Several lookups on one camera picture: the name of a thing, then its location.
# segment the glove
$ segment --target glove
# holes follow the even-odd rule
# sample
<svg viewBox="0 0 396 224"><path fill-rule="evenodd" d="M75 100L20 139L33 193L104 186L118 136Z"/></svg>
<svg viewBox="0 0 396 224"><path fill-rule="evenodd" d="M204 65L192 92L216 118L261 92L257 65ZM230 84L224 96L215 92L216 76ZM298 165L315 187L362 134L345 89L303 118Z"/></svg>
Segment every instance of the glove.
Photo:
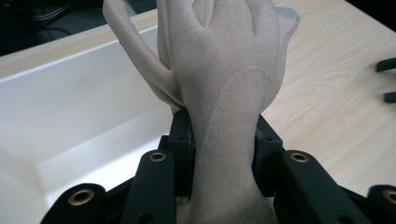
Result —
<svg viewBox="0 0 396 224"><path fill-rule="evenodd" d="M154 93L187 107L196 142L191 200L178 223L273 223L251 171L260 113L282 83L298 14L269 0L159 0L159 58L106 0L107 23Z"/></svg>

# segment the wooden table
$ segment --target wooden table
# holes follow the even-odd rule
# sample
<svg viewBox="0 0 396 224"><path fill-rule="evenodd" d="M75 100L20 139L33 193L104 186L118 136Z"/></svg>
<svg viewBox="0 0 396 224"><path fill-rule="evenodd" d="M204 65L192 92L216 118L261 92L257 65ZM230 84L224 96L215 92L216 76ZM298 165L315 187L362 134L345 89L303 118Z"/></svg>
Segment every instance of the wooden table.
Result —
<svg viewBox="0 0 396 224"><path fill-rule="evenodd" d="M335 181L366 195L396 186L394 71L375 64L396 56L396 34L342 0L275 0L293 7L300 27L288 49L284 84L263 112L286 149L315 156ZM139 30L157 23L156 10L133 17ZM94 48L116 38L107 25L0 58L0 78Z"/></svg>

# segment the white plastic bin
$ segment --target white plastic bin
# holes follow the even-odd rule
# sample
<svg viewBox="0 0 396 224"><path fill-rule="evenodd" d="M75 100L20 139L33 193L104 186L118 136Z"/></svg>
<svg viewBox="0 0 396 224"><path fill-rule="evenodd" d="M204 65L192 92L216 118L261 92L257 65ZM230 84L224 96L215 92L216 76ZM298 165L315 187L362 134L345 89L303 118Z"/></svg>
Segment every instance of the white plastic bin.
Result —
<svg viewBox="0 0 396 224"><path fill-rule="evenodd" d="M141 35L156 49L156 27ZM0 79L0 223L39 223L70 187L134 176L171 120L118 41Z"/></svg>

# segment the glove finger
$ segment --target glove finger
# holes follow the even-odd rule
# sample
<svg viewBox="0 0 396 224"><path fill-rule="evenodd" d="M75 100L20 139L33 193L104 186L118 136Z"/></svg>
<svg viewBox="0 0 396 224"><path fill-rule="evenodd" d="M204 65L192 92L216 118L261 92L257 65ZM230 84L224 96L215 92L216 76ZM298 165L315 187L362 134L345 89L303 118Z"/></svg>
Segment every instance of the glove finger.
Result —
<svg viewBox="0 0 396 224"><path fill-rule="evenodd" d="M198 22L205 28L209 27L215 10L214 0L195 0L192 4Z"/></svg>
<svg viewBox="0 0 396 224"><path fill-rule="evenodd" d="M251 16L247 3L244 0L216 0L210 26L228 33L235 27L242 34L248 32L251 30Z"/></svg>
<svg viewBox="0 0 396 224"><path fill-rule="evenodd" d="M190 0L159 0L166 4L170 35L178 37L183 31L201 27Z"/></svg>
<svg viewBox="0 0 396 224"><path fill-rule="evenodd" d="M121 0L106 0L105 19L141 75L160 91L176 98L177 81L132 24Z"/></svg>
<svg viewBox="0 0 396 224"><path fill-rule="evenodd" d="M298 28L300 16L296 11L287 7L277 7L276 14L279 20L280 45L276 72L278 76L274 79L274 86L280 88L285 73L288 44L290 38Z"/></svg>
<svg viewBox="0 0 396 224"><path fill-rule="evenodd" d="M247 0L250 9L253 32L264 46L273 46L278 43L279 27L275 6L268 0Z"/></svg>
<svg viewBox="0 0 396 224"><path fill-rule="evenodd" d="M158 11L158 33L157 33L157 49L158 56L163 65L171 69L170 60L170 43L169 43L169 27L168 27L168 11L165 0L157 0Z"/></svg>

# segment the brass insert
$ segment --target brass insert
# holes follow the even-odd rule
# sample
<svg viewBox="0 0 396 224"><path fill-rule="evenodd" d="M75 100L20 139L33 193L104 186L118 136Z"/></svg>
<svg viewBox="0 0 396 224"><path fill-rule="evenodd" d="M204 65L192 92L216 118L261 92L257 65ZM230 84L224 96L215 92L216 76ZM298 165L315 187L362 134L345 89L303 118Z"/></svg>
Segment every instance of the brass insert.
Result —
<svg viewBox="0 0 396 224"><path fill-rule="evenodd" d="M95 192L91 189L80 189L70 195L68 202L70 205L80 206L89 202L94 195Z"/></svg>
<svg viewBox="0 0 396 224"><path fill-rule="evenodd" d="M165 153L161 153L161 152L154 152L151 155L149 155L149 159L151 161L163 161L166 158L166 154Z"/></svg>
<svg viewBox="0 0 396 224"><path fill-rule="evenodd" d="M385 189L384 191L382 191L382 194L388 201L396 204L396 191L395 190Z"/></svg>
<svg viewBox="0 0 396 224"><path fill-rule="evenodd" d="M306 157L304 154L298 153L298 152L291 153L290 157L294 161L298 161L298 162L308 162L309 161L308 157Z"/></svg>

